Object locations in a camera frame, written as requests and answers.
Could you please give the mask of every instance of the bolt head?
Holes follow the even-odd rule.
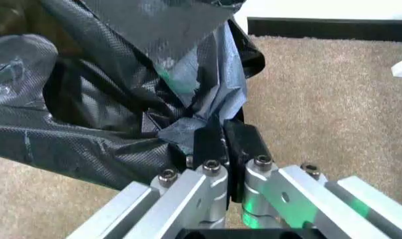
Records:
[[[220,162],[215,159],[206,160],[202,164],[202,171],[207,176],[215,176],[220,172]]]
[[[271,158],[266,155],[259,155],[254,158],[254,164],[257,165],[261,171],[271,170],[272,163]]]
[[[301,169],[304,170],[312,178],[318,180],[320,176],[320,169],[316,164],[313,163],[302,163]]]
[[[169,188],[177,180],[177,172],[174,169],[165,169],[158,175],[159,184]]]

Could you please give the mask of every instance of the crumpled plastic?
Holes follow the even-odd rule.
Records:
[[[229,20],[239,1],[40,3],[84,56],[0,37],[0,156],[34,167],[116,189],[182,170],[194,131],[233,118],[264,67]]]

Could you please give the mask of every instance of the floor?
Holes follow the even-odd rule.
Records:
[[[402,43],[253,38],[267,68],[249,79],[247,123],[279,166],[358,175],[402,204]],[[0,239],[63,238],[117,191],[0,159]],[[227,225],[242,227],[232,205]]]

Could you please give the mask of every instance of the garbage bag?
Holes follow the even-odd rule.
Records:
[[[264,67],[230,19],[240,1],[39,2],[83,54],[0,37],[0,156],[34,167],[116,189],[182,170],[193,132],[233,118]]]

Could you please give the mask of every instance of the black baseboard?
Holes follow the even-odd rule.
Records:
[[[248,34],[402,42],[402,21],[248,18]]]

